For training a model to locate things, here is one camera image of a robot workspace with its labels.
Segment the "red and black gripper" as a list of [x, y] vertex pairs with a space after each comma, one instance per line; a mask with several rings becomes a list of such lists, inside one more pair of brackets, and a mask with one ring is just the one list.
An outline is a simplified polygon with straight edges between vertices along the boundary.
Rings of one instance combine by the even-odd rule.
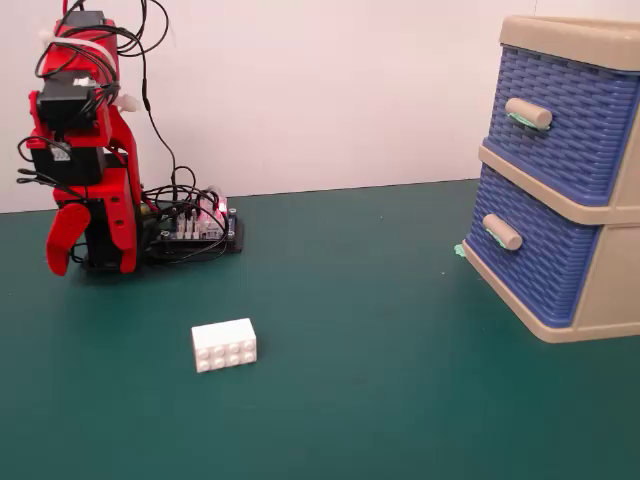
[[[119, 270], [132, 273], [137, 263], [137, 224], [133, 204], [133, 144], [112, 138], [109, 145], [78, 147], [46, 137], [26, 137], [33, 170], [24, 183], [57, 188], [77, 198], [114, 187], [122, 197], [104, 199], [111, 239], [121, 252]], [[46, 241], [46, 260], [56, 275], [65, 275], [70, 250], [90, 223], [89, 209], [71, 202], [56, 212]]]

